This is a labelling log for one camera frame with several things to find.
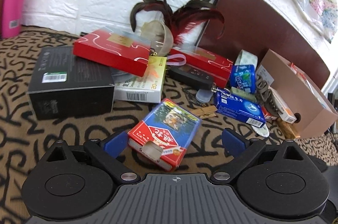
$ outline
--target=brown cardboard box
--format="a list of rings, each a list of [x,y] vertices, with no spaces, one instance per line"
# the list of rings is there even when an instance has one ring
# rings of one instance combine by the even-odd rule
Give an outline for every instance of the brown cardboard box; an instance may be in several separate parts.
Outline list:
[[[338,114],[313,81],[303,72],[321,102],[293,73],[289,64],[288,60],[269,50],[257,70],[261,69],[261,66],[265,68],[273,78],[271,86],[278,91],[294,114],[300,114],[300,121],[293,124],[300,138],[320,136],[338,119]]]

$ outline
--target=brown leather chair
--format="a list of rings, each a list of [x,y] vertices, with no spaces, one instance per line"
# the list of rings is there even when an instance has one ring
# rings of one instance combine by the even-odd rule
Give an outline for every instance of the brown leather chair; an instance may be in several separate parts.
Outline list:
[[[235,61],[244,49],[258,56],[259,62],[271,49],[302,69],[319,87],[330,71],[310,44],[264,0],[218,0],[217,9],[225,17],[224,35],[217,39],[221,23],[211,20],[201,36],[199,47]]]

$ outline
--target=car key fob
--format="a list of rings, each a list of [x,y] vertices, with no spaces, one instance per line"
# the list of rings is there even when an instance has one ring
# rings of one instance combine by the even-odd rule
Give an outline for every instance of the car key fob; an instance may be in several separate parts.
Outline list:
[[[187,84],[196,90],[212,90],[214,85],[214,79],[209,73],[187,64],[171,67],[168,75],[171,79]]]

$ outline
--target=round black disc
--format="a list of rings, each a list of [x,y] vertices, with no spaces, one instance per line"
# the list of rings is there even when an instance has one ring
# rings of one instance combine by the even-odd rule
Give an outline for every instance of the round black disc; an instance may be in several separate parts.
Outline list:
[[[313,164],[282,160],[244,171],[237,180],[237,191],[249,207],[264,215],[301,219],[323,210],[329,187]]]
[[[32,215],[70,220],[98,210],[112,192],[113,181],[104,171],[58,161],[52,162],[52,167],[47,162],[43,168],[33,170],[22,187],[22,198]]]

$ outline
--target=blue medicine box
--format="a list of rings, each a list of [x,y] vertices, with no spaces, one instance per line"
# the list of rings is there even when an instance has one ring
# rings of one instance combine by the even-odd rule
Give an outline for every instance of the blue medicine box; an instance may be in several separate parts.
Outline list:
[[[217,112],[236,120],[259,128],[263,127],[266,123],[264,114],[258,104],[229,93],[226,90],[217,90],[214,95],[214,104]]]

